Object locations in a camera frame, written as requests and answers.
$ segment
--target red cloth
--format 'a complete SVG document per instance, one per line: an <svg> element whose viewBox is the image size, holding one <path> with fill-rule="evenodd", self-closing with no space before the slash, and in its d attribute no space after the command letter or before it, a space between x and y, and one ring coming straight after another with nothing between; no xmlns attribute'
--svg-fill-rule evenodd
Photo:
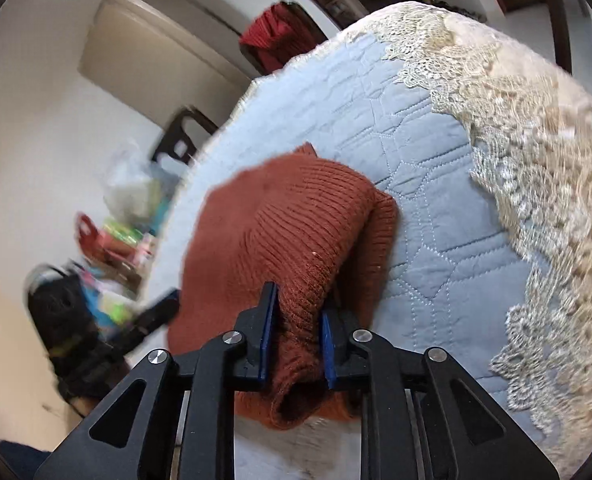
<svg viewBox="0 0 592 480"><path fill-rule="evenodd" d="M318 346L318 314L332 284L340 304L369 326L387 273L398 209L360 173L318 158L310 144L243 171L207 197L183 268L181 306L169 326L173 354L231 330L279 287L270 384L236 393L236 412L284 430L318 413L350 416L330 396Z"/></svg>
<svg viewBox="0 0 592 480"><path fill-rule="evenodd" d="M298 54L316 48L316 40L289 7L280 2L265 10L239 39L252 47L268 73L281 69Z"/></svg>

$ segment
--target beige lace fabric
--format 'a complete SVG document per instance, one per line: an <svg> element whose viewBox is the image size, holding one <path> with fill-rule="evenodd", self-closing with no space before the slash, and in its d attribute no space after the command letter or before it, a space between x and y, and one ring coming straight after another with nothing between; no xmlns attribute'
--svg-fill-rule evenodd
<svg viewBox="0 0 592 480"><path fill-rule="evenodd" d="M375 12L291 64L368 33L388 43L387 59L406 62L398 82L428 89L433 110L463 124L471 177L532 263L490 369L509 382L509 408L530 410L544 452L570 478L592 450L592 97L522 44L416 3Z"/></svg>

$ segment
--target lace trim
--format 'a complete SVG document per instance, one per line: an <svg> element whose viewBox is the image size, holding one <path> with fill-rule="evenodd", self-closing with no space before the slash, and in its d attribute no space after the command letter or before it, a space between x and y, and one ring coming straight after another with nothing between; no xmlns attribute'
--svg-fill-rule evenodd
<svg viewBox="0 0 592 480"><path fill-rule="evenodd" d="M525 301L507 314L508 344L490 368L509 381L509 408L530 410L568 478L592 450L592 124L571 121L574 137L558 136L557 82L492 76L500 43L455 44L446 15L390 7L339 40L371 32L388 42L385 58L406 62L398 81L428 89L433 111L467 130L471 177L494 196L512 247L532 262Z"/></svg>

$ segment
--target green object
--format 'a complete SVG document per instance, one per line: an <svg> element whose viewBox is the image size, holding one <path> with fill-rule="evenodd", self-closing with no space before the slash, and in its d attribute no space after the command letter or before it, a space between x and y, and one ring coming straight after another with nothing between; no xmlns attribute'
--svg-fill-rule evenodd
<svg viewBox="0 0 592 480"><path fill-rule="evenodd" d="M103 229L113 238L126 243L129 247L136 247L142 240L142 233L138 229L121 224L113 218L108 218L103 224Z"/></svg>
<svg viewBox="0 0 592 480"><path fill-rule="evenodd" d="M121 303L113 305L107 315L119 326L127 323L133 317L131 311Z"/></svg>

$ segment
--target rust-colored knitted fabric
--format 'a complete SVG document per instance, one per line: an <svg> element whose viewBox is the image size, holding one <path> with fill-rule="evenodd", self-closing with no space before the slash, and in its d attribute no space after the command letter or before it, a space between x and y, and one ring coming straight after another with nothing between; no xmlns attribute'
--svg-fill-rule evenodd
<svg viewBox="0 0 592 480"><path fill-rule="evenodd" d="M263 283L279 286L270 385L237 393L236 412L287 429L318 412L349 418L326 390L318 314L336 283L343 308L369 326L387 269L397 208L359 173L310 144L239 173L207 197L185 256L180 312L168 333L179 354L231 330Z"/></svg>

